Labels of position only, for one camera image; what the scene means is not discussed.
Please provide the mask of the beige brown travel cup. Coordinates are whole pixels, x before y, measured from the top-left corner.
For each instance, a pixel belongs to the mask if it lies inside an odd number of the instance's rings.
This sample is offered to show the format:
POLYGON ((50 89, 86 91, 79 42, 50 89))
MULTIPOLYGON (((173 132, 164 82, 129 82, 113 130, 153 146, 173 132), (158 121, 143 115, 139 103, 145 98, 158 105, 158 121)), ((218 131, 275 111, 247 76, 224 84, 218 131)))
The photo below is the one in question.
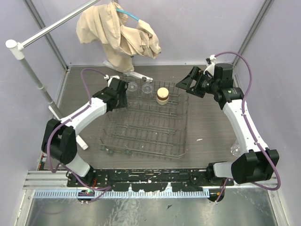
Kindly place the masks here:
POLYGON ((166 105, 169 101, 169 90, 161 87, 157 90, 156 101, 160 105, 166 105))

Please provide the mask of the clear tumbler from corner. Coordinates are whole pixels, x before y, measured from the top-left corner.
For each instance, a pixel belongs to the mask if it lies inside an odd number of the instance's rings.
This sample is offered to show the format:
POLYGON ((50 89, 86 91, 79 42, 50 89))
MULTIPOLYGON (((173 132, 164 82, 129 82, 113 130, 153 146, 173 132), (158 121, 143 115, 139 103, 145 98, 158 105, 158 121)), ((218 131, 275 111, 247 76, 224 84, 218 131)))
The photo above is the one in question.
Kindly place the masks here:
POLYGON ((150 83, 143 84, 141 91, 142 99, 149 100, 153 98, 154 87, 150 83))

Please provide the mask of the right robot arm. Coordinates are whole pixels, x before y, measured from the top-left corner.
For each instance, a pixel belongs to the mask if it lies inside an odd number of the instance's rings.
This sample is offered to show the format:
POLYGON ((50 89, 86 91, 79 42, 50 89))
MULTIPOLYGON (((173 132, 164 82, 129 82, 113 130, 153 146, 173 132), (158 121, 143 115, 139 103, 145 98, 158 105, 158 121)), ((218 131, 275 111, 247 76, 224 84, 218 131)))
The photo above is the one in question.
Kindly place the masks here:
POLYGON ((211 94, 230 121, 240 147, 240 156, 234 162, 210 163, 206 169, 207 182, 218 185, 223 178, 238 184, 255 183, 271 179, 273 167, 279 160, 276 149, 270 149, 258 133, 243 102, 243 91, 234 86, 232 65, 218 63, 205 70, 193 67, 190 73, 176 84, 177 88, 203 98, 211 94))

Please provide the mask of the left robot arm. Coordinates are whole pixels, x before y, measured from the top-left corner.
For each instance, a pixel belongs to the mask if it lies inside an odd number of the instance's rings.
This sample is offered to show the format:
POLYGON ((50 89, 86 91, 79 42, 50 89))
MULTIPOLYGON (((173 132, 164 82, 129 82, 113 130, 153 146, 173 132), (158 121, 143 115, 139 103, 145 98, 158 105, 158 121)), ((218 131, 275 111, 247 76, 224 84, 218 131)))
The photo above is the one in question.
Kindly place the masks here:
POLYGON ((78 154, 76 137, 98 117, 127 107, 127 88, 126 81, 110 78, 108 85, 89 95, 90 100, 80 109, 61 120, 51 119, 46 124, 41 150, 77 174, 77 181, 83 186, 92 185, 94 175, 92 167, 78 154))

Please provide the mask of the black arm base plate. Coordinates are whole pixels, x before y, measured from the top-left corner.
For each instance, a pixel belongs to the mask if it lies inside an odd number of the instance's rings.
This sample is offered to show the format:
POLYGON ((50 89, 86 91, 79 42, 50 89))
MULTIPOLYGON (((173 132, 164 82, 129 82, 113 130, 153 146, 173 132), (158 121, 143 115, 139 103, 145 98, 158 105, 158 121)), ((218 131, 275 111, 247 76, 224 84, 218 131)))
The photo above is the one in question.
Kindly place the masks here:
POLYGON ((205 169, 96 169, 82 181, 92 188, 106 188, 116 192, 164 191, 170 185, 172 192, 202 191, 207 186, 233 186, 225 178, 210 178, 205 169))

